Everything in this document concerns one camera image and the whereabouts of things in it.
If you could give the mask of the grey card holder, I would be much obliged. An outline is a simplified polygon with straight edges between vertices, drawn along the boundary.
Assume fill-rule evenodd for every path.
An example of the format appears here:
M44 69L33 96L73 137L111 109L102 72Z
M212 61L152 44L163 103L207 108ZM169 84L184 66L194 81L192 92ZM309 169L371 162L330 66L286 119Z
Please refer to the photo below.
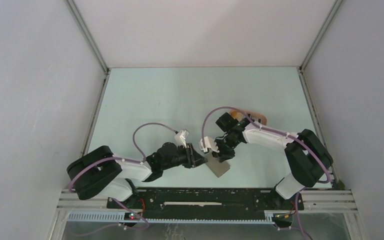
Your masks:
M231 165L228 162L219 162L217 158L213 157L207 159L206 166L217 178L223 176L231 168Z

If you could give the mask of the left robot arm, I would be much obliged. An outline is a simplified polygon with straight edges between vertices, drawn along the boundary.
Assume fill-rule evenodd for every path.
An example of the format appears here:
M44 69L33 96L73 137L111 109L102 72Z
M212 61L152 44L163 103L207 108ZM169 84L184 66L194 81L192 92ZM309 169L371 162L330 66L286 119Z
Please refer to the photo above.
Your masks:
M190 143L176 145L166 142L144 161L117 157L109 146L103 145L67 167L70 178L67 188L80 200L112 198L125 208L133 208L139 197L134 180L153 182L171 168L183 166L193 169L207 161Z

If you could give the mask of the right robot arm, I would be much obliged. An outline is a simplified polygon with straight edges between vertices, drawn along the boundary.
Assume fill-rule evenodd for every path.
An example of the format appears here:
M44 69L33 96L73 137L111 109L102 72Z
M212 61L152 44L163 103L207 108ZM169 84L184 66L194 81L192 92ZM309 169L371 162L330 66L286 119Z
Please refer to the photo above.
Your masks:
M223 136L203 136L199 145L204 153L212 153L220 163L234 158L239 144L259 145L284 153L290 173L272 190L270 201L275 208L284 209L291 198L305 188L330 182L328 169L333 158L312 130L281 131L249 116L237 120L228 112L217 119L216 125L223 131Z

